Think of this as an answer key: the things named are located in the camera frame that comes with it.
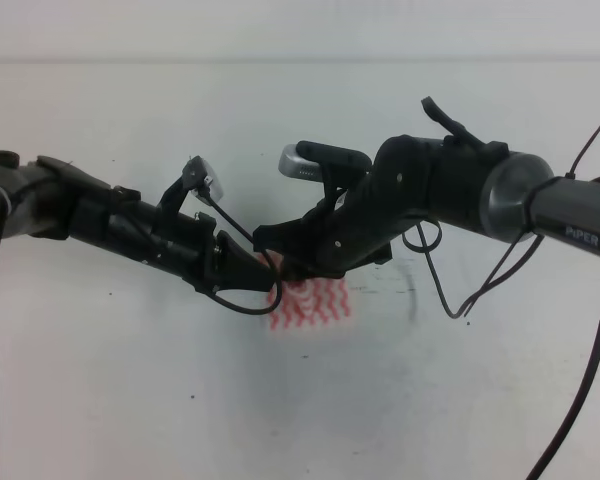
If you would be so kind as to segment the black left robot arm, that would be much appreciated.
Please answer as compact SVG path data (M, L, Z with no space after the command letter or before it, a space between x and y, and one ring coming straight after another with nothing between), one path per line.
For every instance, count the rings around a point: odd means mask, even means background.
M3 235L73 238L178 276L201 293L269 291L270 268L243 250L213 217L180 208L189 180L177 179L158 205L137 190L112 187L75 166L47 156L26 165L0 151Z

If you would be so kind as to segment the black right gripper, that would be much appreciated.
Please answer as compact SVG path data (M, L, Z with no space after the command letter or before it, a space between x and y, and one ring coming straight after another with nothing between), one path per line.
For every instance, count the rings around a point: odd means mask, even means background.
M257 251L284 259L281 278L299 283L340 276L392 259L393 195L387 191L349 191L340 208L320 201L302 219L261 225L253 232Z

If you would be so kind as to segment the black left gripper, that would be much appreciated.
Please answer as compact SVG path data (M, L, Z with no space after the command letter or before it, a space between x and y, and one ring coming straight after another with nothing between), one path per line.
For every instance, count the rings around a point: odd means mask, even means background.
M104 242L111 252L177 276L198 292L269 292L274 286L271 269L226 231L220 230L215 240L216 222L208 216L164 216L143 201L110 200L105 208Z

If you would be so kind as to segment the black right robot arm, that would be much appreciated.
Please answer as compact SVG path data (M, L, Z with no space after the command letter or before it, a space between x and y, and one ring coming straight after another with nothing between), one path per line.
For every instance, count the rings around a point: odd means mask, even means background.
M283 175L324 188L303 217L255 230L286 276L340 278L386 263L392 241L422 221L509 244L543 235L600 256L599 181L558 177L536 155L479 140L433 100L422 106L444 138L395 136L372 157L310 141L284 149Z

